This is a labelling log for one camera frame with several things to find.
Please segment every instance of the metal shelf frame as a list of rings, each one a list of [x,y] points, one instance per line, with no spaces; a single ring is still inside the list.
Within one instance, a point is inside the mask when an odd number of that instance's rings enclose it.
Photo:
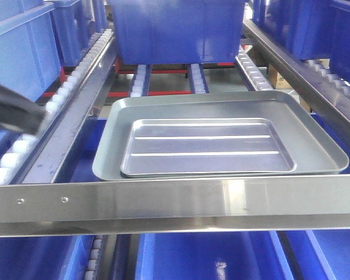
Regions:
[[[245,27],[262,53],[350,146],[350,100],[254,24],[248,21]],[[350,174],[55,184],[65,180],[68,155],[77,151],[76,139],[86,135],[81,128],[88,127],[88,116],[97,117],[90,112],[106,96],[103,84],[115,57],[112,44],[86,78],[84,87],[94,87],[84,90],[91,94],[85,109],[77,110],[82,99],[76,99],[55,131],[70,130],[71,120],[80,129],[62,146],[55,146],[62,134],[49,136],[24,177],[26,184],[0,186],[0,236],[350,228]],[[57,152],[57,161],[50,151]],[[44,164],[49,168],[40,168]]]

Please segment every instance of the blue plastic crate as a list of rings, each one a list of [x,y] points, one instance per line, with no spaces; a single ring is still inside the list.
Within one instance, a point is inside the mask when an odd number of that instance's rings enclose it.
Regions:
[[[0,238],[0,280],[83,280],[93,238]]]
[[[102,33],[107,26],[106,11],[103,0],[92,0],[94,22],[96,24],[96,32]]]
[[[350,280],[350,230],[286,234],[304,279]]]
[[[253,21],[298,59],[329,58],[331,0],[254,0]]]
[[[102,0],[45,0],[52,2],[59,60],[62,66],[76,66],[94,42],[91,37],[106,27]]]
[[[32,101],[60,74],[52,10],[45,4],[0,22],[0,84]]]
[[[109,0],[125,64],[233,62],[246,0]]]
[[[330,68],[350,83],[350,1],[332,0],[337,11]]]
[[[107,26],[105,5],[103,0],[82,0],[87,17],[88,34],[102,33]]]
[[[136,280],[293,279],[276,232],[143,234]]]
[[[52,25],[62,66],[75,66],[89,49],[88,16],[82,0],[45,0],[55,5]]]

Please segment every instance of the metal beam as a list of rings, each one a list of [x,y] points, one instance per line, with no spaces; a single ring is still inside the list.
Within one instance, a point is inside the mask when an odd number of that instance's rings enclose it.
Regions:
[[[350,228],[350,175],[0,186],[0,236]]]

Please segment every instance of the blue crate handle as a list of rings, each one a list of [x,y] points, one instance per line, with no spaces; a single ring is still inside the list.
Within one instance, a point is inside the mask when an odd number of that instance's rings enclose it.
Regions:
[[[331,6],[341,9],[346,12],[350,12],[350,1],[346,0],[332,0]]]
[[[31,22],[37,17],[45,15],[51,10],[54,10],[54,5],[52,3],[45,3],[42,6],[3,20],[0,22],[0,36],[11,31],[12,29],[17,28],[18,26],[21,26],[27,22]]]

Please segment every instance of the metal tray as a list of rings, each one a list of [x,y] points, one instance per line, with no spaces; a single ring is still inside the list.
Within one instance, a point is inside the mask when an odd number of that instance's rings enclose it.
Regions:
[[[135,121],[121,171],[140,178],[294,168],[269,120],[195,118]]]
[[[283,174],[283,172],[287,174],[339,173],[349,163],[344,151],[292,97],[282,92],[264,91],[121,99],[111,108],[93,162],[93,172],[102,180],[129,180],[121,172],[121,165],[134,122],[201,118],[268,120],[272,123],[289,158],[295,163],[295,167],[289,171],[236,173],[239,176]],[[185,174],[182,177],[187,176],[202,177],[201,174]]]

